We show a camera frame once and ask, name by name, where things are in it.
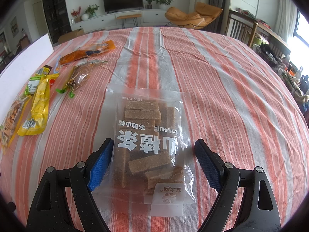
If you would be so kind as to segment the yellow red snack pouch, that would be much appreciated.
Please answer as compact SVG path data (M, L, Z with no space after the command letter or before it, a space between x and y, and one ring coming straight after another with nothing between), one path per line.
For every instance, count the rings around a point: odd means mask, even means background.
M59 73L40 77L30 109L30 119L27 119L17 131L19 136L32 136L44 132L49 116L50 84L54 84Z

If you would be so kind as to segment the fish-skin peanut bag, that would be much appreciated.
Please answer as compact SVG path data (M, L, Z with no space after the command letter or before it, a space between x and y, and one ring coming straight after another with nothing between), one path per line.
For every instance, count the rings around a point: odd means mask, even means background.
M1 149L5 154L17 134L25 107L29 103L31 95L18 97L11 105L6 117L1 124Z

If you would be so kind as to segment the hawthorn strips clear bag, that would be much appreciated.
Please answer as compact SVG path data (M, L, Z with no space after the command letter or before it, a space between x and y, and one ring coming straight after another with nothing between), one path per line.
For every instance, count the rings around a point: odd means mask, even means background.
M185 93L110 84L105 129L114 141L110 164L95 188L97 204L137 205L150 216L180 217L195 203Z

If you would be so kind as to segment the green snack packet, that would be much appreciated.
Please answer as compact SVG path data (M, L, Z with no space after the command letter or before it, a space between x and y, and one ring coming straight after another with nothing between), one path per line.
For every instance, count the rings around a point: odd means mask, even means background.
M46 75L36 75L34 77L31 77L26 85L24 95L33 95L37 91L37 87L39 86L40 80L42 78L46 78Z

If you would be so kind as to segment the brown snack green-end packet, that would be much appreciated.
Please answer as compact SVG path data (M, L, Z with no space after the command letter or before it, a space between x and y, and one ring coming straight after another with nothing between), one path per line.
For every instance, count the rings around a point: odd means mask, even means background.
M56 89L55 91L59 94L64 94L66 91L69 91L69 97L74 98L74 92L83 86L84 83L90 78L90 74L93 69L95 67L105 67L107 63L107 61L95 59L74 66L64 86L61 89Z

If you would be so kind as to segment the orange snack packet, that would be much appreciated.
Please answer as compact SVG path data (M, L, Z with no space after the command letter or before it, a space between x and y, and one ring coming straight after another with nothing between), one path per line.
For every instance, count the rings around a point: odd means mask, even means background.
M112 40L108 40L100 44L82 46L76 49L76 51L61 57L59 60L59 65L62 66L80 59L95 57L97 55L114 50L115 48L116 46Z

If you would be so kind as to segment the white cardboard box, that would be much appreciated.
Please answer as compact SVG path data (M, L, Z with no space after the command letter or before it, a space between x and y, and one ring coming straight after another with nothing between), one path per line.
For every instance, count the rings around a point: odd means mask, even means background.
M28 79L54 52L49 35L45 34L17 55L1 73L1 120L4 120L18 92Z

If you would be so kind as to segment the wooden side table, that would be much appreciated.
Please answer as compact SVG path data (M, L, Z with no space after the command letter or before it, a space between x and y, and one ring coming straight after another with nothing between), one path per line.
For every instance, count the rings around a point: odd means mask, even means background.
M282 58L283 56L290 55L291 51L288 48L288 44L273 30L265 26L263 23L258 22L258 29L255 38L261 36L262 39L266 40L266 43L270 44L271 50L274 52L276 57Z

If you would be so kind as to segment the dark wooden dining chair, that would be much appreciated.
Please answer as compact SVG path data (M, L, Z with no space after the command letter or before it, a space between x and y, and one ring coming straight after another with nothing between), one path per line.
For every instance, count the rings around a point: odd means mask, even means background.
M225 35L235 38L251 48L254 44L258 25L259 24L255 19L230 9Z

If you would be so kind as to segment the white sheer curtain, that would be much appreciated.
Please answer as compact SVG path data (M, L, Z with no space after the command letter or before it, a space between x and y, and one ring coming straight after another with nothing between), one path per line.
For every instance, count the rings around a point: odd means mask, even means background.
M293 37L297 22L298 9L292 0L279 0L279 9L274 31L285 42Z

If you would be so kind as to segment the red flower arrangement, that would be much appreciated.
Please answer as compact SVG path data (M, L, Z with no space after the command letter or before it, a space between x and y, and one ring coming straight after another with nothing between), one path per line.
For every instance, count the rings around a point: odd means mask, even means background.
M80 14L81 14L81 6L79 6L78 9L73 9L71 11L71 16L73 17L75 23L78 23L81 21Z

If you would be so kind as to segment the black tall cabinet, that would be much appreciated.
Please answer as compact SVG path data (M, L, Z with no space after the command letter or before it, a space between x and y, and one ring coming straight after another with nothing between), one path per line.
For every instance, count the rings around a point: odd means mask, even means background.
M71 32L65 0L42 0L49 35L53 44Z

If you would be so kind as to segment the orange lounge chair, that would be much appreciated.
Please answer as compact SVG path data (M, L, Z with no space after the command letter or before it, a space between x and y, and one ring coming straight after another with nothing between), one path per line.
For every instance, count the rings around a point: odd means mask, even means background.
M170 7L165 13L165 18L170 25L188 29L203 29L218 18L222 11L223 9L216 6L197 2L194 12L190 14Z

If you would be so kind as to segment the leafy plant white vase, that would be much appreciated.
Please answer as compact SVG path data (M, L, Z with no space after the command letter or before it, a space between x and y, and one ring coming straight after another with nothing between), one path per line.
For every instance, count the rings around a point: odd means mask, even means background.
M86 10L85 14L88 14L89 18L95 17L96 16L96 11L99 9L99 6L96 4L89 5Z

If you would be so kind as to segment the wooden bench stool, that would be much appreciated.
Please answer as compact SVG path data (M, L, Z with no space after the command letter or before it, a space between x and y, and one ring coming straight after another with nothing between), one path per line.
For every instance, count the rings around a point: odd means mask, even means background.
M134 27L138 27L138 19L141 18L142 14L131 14L131 15L123 15L118 16L116 19L121 20L121 25L123 28L126 28L126 20L131 19Z

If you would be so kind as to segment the white tv cabinet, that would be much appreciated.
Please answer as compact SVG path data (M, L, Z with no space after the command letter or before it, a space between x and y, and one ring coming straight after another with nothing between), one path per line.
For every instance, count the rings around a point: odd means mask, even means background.
M92 17L83 20L79 23L71 25L72 31L83 29L85 33L94 32L96 30L111 30L122 29L121 20L117 20L118 16L142 14L138 19L138 26L165 26L169 21L165 18L166 9L141 9L141 10L128 10L124 12L109 13L101 16ZM132 28L134 24L131 19L126 20L126 28Z

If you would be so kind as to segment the small dark potted plant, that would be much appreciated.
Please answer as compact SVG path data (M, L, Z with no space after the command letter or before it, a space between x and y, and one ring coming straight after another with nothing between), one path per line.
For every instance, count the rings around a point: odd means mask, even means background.
M154 0L146 0L146 3L147 3L147 9L152 9L152 2Z

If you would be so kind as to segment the black television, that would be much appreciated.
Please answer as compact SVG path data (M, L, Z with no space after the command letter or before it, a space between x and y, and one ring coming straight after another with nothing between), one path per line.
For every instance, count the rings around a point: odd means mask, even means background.
M117 12L122 9L141 9L143 0L103 0L104 10L107 13Z

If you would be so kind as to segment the potted green plant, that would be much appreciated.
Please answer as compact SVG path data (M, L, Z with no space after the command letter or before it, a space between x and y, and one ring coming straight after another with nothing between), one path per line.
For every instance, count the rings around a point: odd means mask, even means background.
M154 0L159 6L159 9L167 9L175 0Z

